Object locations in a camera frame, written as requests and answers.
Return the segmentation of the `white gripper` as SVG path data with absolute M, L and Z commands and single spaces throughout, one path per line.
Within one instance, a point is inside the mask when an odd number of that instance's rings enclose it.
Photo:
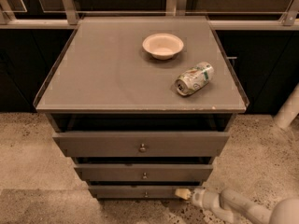
M 221 209 L 220 194 L 206 189 L 196 188 L 191 192 L 189 189 L 176 189 L 175 195 L 183 200 L 189 200 L 191 203 L 201 209 L 216 213 Z

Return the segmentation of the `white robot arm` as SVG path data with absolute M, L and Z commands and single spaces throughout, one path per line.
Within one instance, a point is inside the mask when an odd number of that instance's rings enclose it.
M 252 224 L 299 224 L 298 198 L 282 200 L 270 211 L 232 189 L 221 193 L 201 188 L 176 189 L 175 195 L 230 224 L 236 224 L 241 216 Z

